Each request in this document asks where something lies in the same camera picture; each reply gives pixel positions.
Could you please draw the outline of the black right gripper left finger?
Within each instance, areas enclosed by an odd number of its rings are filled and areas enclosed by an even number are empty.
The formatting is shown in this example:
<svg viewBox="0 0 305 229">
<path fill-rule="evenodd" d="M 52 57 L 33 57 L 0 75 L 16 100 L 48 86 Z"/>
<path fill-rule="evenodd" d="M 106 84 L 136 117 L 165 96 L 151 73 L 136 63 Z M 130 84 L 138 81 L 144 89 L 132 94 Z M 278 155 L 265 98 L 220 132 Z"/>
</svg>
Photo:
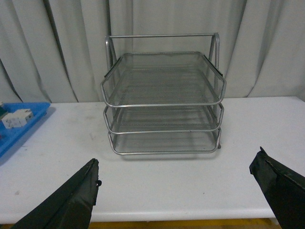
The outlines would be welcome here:
<svg viewBox="0 0 305 229">
<path fill-rule="evenodd" d="M 13 229 L 87 229 L 96 205 L 99 161 L 91 159 Z"/>
</svg>

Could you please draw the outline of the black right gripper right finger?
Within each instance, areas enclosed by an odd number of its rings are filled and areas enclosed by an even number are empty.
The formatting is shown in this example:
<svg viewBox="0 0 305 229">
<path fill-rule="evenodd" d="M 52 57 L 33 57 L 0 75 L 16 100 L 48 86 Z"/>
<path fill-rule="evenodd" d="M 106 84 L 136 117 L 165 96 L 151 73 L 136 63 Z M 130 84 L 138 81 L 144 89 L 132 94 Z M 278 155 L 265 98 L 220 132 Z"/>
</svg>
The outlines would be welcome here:
<svg viewBox="0 0 305 229">
<path fill-rule="evenodd" d="M 261 147 L 249 166 L 283 229 L 305 227 L 305 177 L 270 157 Z"/>
</svg>

